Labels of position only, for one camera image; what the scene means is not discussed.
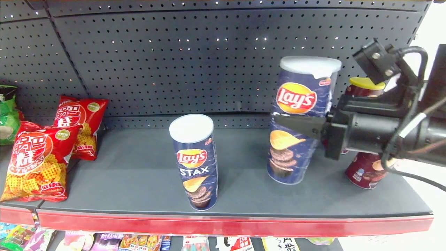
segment lay's stax can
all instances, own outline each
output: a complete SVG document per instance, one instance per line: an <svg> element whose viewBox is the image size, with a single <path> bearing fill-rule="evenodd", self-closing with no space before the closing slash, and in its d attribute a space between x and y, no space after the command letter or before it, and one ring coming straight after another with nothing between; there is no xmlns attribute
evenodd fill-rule
<svg viewBox="0 0 446 251"><path fill-rule="evenodd" d="M325 117L342 63L320 57L284 57L272 115ZM318 141L271 119L268 174L283 184L302 181Z"/></svg>
<svg viewBox="0 0 446 251"><path fill-rule="evenodd" d="M200 211L217 202L217 155L212 137L214 122L206 115L189 114L169 126L178 170L190 205Z"/></svg>

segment snack package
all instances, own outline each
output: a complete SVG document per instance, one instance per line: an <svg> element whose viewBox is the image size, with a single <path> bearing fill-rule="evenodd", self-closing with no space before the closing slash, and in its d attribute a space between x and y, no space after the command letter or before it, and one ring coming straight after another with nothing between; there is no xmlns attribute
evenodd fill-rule
<svg viewBox="0 0 446 251"><path fill-rule="evenodd" d="M118 251L159 251L161 241L160 235L125 234Z"/></svg>
<svg viewBox="0 0 446 251"><path fill-rule="evenodd" d="M54 230L45 230L38 228L23 251L46 251L51 241Z"/></svg>
<svg viewBox="0 0 446 251"><path fill-rule="evenodd" d="M0 222L0 239L5 238L17 225Z"/></svg>
<svg viewBox="0 0 446 251"><path fill-rule="evenodd" d="M219 251L253 251L249 237L217 237Z"/></svg>
<svg viewBox="0 0 446 251"><path fill-rule="evenodd" d="M262 238L265 251L299 251L294 238L266 237Z"/></svg>
<svg viewBox="0 0 446 251"><path fill-rule="evenodd" d="M85 243L82 250L89 251L95 242L95 234L93 232L84 232Z"/></svg>
<svg viewBox="0 0 446 251"><path fill-rule="evenodd" d="M85 234L82 231L66 231L56 251L81 251L84 244Z"/></svg>
<svg viewBox="0 0 446 251"><path fill-rule="evenodd" d="M184 236L181 251L209 251L209 240L206 236Z"/></svg>
<svg viewBox="0 0 446 251"><path fill-rule="evenodd" d="M330 245L336 238L305 238L309 240L314 245Z"/></svg>
<svg viewBox="0 0 446 251"><path fill-rule="evenodd" d="M169 250L170 249L170 235L163 235L161 241L161 250Z"/></svg>
<svg viewBox="0 0 446 251"><path fill-rule="evenodd" d="M0 247L11 251L23 251L35 231L34 227L18 225L0 243Z"/></svg>
<svg viewBox="0 0 446 251"><path fill-rule="evenodd" d="M6 174L0 201L63 201L66 199L66 166L79 125L42 129L23 121Z"/></svg>
<svg viewBox="0 0 446 251"><path fill-rule="evenodd" d="M12 145L23 114L16 109L17 87L0 85L0 146Z"/></svg>
<svg viewBox="0 0 446 251"><path fill-rule="evenodd" d="M97 157L97 131L107 108L108 100L82 99L61 96L53 126L81 125L73 149L74 159L95 160Z"/></svg>
<svg viewBox="0 0 446 251"><path fill-rule="evenodd" d="M99 234L91 251L118 251L119 242L123 237L123 234Z"/></svg>

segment potato chip canister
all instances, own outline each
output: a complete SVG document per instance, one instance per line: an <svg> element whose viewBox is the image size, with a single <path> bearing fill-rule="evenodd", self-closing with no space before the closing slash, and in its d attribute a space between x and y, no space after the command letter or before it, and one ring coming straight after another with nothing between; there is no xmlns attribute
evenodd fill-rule
<svg viewBox="0 0 446 251"><path fill-rule="evenodd" d="M331 58L282 58L272 115L324 117L341 66L341 61ZM268 174L283 184L301 182L318 140L277 124L273 117L269 140Z"/></svg>
<svg viewBox="0 0 446 251"><path fill-rule="evenodd" d="M190 205L208 210L217 201L217 155L212 133L214 122L206 115L189 114L169 126L178 170Z"/></svg>
<svg viewBox="0 0 446 251"><path fill-rule="evenodd" d="M387 166L394 168L397 161L398 159L388 160ZM353 184L364 189L374 189L387 175L387 171L384 170L379 155L360 152L348 166L345 174Z"/></svg>
<svg viewBox="0 0 446 251"><path fill-rule="evenodd" d="M369 78L350 78L346 95L376 97L384 92L385 83L374 84Z"/></svg>

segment red snack bag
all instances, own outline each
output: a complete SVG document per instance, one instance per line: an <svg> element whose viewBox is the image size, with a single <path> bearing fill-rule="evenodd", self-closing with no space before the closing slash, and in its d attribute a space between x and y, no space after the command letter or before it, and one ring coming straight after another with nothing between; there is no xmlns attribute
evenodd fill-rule
<svg viewBox="0 0 446 251"><path fill-rule="evenodd" d="M80 126L47 127L22 121L12 147L0 201L63 201L66 166Z"/></svg>
<svg viewBox="0 0 446 251"><path fill-rule="evenodd" d="M108 100L82 99L61 96L53 126L81 125L78 140L73 149L74 159L97 158L97 131L107 108Z"/></svg>

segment lay's logo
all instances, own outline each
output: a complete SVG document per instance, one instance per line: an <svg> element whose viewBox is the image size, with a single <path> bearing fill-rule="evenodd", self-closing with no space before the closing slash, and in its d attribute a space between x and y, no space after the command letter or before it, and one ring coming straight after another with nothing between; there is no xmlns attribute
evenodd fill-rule
<svg viewBox="0 0 446 251"><path fill-rule="evenodd" d="M177 152L178 162L187 168L197 168L204 164L207 159L206 150L184 149Z"/></svg>
<svg viewBox="0 0 446 251"><path fill-rule="evenodd" d="M317 101L318 95L302 84L288 82L281 85L277 91L277 105L286 113L307 113Z"/></svg>

